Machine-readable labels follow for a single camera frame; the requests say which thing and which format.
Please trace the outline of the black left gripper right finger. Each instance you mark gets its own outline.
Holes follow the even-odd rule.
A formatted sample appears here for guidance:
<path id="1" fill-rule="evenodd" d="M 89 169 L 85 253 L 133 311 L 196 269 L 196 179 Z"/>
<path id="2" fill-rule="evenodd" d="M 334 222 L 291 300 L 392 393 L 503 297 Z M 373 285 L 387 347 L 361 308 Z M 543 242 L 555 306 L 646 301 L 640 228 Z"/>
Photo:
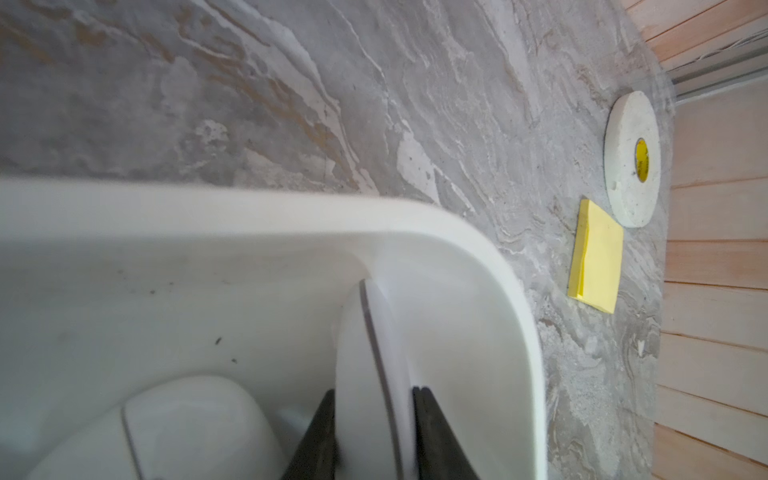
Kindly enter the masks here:
<path id="1" fill-rule="evenodd" d="M 416 459 L 421 480 L 478 480 L 433 392 L 414 387 Z"/>

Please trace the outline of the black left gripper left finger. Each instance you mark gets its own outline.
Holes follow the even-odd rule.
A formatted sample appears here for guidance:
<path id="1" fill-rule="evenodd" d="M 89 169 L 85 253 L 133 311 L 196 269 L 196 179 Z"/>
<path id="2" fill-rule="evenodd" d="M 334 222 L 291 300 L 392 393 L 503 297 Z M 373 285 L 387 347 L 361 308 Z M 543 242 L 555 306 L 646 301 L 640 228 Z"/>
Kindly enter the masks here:
<path id="1" fill-rule="evenodd" d="M 336 471 L 335 390 L 323 396 L 282 480 L 334 480 Z"/>

